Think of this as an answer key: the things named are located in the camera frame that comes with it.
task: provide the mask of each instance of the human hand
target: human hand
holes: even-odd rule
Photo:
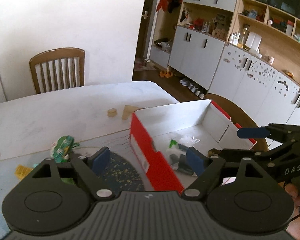
[[[299,207],[300,207],[300,195],[298,192],[298,188],[292,183],[289,183],[284,187],[284,189],[289,195],[291,195],[294,201],[295,208],[292,217],[295,217],[299,214]],[[287,228],[287,232],[291,236],[293,236],[296,240],[300,240],[300,217],[290,222]]]

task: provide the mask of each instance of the marble tabletop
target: marble tabletop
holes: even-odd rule
[[[174,103],[178,101],[149,81],[72,88],[1,103],[0,238],[9,232],[1,203],[19,182],[14,175],[18,164],[31,167],[41,162],[49,156],[51,143],[63,135],[83,141],[83,152],[78,152],[82,155],[89,151],[92,154],[95,147],[108,146],[133,163],[132,150],[126,145],[130,118],[121,119],[124,106],[145,108]],[[111,108],[117,109],[116,117],[107,117]]]
[[[94,85],[20,98],[0,104],[0,160],[50,149],[64,135],[76,142],[129,129],[125,105],[154,107],[178,103],[155,83]],[[116,117],[107,110],[116,108]]]

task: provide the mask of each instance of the wooden chair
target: wooden chair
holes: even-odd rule
[[[225,110],[230,116],[231,121],[233,123],[240,124],[243,128],[256,128],[258,127],[257,124],[235,103],[229,101],[226,98],[215,94],[206,94],[204,99],[212,99],[215,101],[223,110]],[[256,138],[257,143],[252,148],[256,151],[268,151],[268,144],[266,139],[264,138]]]
[[[42,52],[29,61],[37,94],[84,86],[83,49],[60,48]]]

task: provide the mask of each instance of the wooden floor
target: wooden floor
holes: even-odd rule
[[[173,76],[170,78],[161,78],[160,70],[142,70],[134,71],[132,81],[152,81],[172,95],[179,102],[188,102],[200,100],[187,87],[182,86],[179,81],[182,78]]]

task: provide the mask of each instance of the pair of slippers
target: pair of slippers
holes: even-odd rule
[[[160,71],[160,77],[166,77],[166,78],[170,78],[173,76],[173,73],[171,71]]]

